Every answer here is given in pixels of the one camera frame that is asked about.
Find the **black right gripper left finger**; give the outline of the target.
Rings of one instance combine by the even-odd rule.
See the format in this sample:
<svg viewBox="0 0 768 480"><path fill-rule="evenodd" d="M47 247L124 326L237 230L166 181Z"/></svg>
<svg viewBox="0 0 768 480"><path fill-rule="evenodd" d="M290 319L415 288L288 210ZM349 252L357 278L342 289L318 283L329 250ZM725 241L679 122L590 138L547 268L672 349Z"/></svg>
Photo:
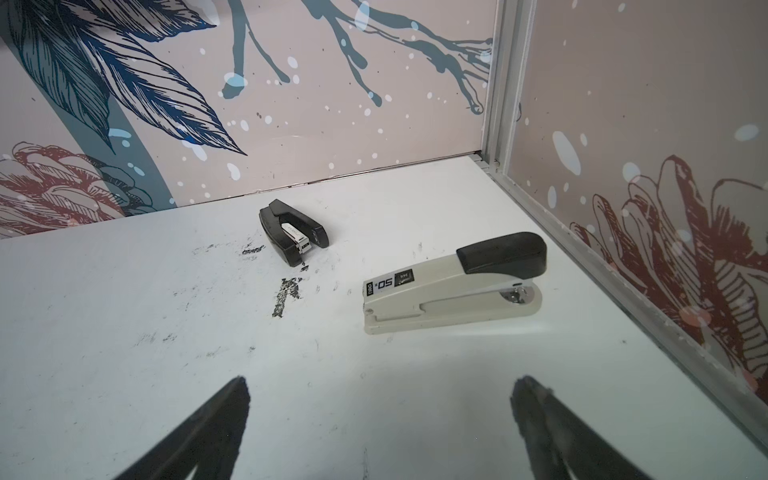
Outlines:
<svg viewBox="0 0 768 480"><path fill-rule="evenodd" d="M249 414L246 379L230 380L120 479L229 479Z"/></svg>

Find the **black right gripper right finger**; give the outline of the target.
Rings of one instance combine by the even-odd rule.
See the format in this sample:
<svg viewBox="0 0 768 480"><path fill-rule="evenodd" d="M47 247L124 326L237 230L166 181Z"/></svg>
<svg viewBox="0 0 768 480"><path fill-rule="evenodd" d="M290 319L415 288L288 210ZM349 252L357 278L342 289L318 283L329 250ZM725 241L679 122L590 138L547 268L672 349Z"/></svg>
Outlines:
<svg viewBox="0 0 768 480"><path fill-rule="evenodd" d="M510 405L534 479L650 479L535 378L515 381Z"/></svg>

